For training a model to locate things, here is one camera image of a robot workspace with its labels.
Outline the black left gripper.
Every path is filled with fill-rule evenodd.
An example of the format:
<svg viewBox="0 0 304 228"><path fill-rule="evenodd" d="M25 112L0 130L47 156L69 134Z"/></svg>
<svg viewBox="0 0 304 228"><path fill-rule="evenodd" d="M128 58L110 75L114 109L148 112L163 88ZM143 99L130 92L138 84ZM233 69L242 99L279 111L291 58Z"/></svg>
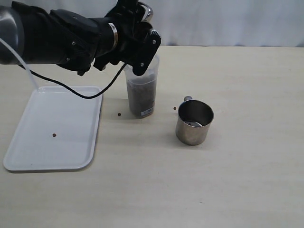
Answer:
<svg viewBox="0 0 304 228"><path fill-rule="evenodd" d="M94 19L102 28L102 49L95 55L94 67L104 70L107 64L123 62L133 67L136 76L142 76L153 60L162 38L155 29L150 29L144 40L133 35L135 12L138 0L119 0L105 17Z"/></svg>

